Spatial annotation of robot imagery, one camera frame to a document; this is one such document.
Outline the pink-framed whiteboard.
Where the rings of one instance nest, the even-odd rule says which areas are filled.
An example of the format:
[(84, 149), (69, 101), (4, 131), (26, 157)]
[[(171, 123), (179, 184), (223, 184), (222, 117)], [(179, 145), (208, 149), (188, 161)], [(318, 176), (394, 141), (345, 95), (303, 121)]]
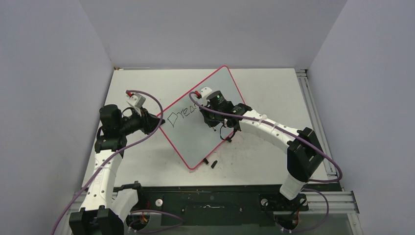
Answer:
[(226, 100), (233, 104), (244, 103), (239, 88), (227, 66), (222, 66), (203, 79), (163, 111), (165, 124), (162, 133), (181, 157), (187, 168), (195, 169), (210, 155), (223, 140), (233, 134), (231, 128), (214, 129), (205, 124), (199, 107), (189, 98), (191, 91), (203, 94), (210, 91), (221, 91)]

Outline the black marker cap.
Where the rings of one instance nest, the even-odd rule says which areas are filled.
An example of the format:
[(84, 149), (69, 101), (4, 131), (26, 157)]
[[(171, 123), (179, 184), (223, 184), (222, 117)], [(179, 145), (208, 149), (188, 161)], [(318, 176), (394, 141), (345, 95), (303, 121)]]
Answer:
[(212, 169), (214, 169), (214, 168), (215, 168), (215, 166), (217, 165), (217, 163), (218, 163), (218, 161), (217, 161), (217, 160), (215, 160), (215, 161), (212, 163), (211, 168), (212, 168)]

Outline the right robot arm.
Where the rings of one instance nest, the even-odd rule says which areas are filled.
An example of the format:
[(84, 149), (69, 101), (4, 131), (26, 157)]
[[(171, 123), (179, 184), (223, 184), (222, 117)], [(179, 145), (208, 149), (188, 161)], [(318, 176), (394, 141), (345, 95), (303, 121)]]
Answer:
[(287, 155), (288, 176), (277, 195), (277, 204), (284, 210), (294, 206), (297, 195), (311, 181), (312, 175), (323, 162), (322, 148), (314, 130), (282, 125), (244, 103), (233, 104), (220, 91), (213, 92), (205, 88), (194, 94), (203, 102), (199, 110), (208, 127), (221, 124), (232, 128), (234, 132), (253, 134)]

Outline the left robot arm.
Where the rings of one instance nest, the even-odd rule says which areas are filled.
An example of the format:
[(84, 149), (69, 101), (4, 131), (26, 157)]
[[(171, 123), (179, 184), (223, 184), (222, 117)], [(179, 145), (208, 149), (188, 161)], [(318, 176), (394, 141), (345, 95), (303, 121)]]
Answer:
[(87, 193), (79, 211), (69, 217), (74, 235), (122, 235), (130, 210), (140, 211), (146, 204), (146, 197), (138, 192), (139, 183), (122, 186), (121, 195), (113, 197), (115, 178), (124, 157), (127, 136), (136, 131), (149, 136), (165, 120), (145, 108), (131, 110), (130, 116), (123, 116), (114, 104), (99, 110), (102, 125), (94, 145), (93, 177), (86, 184)]

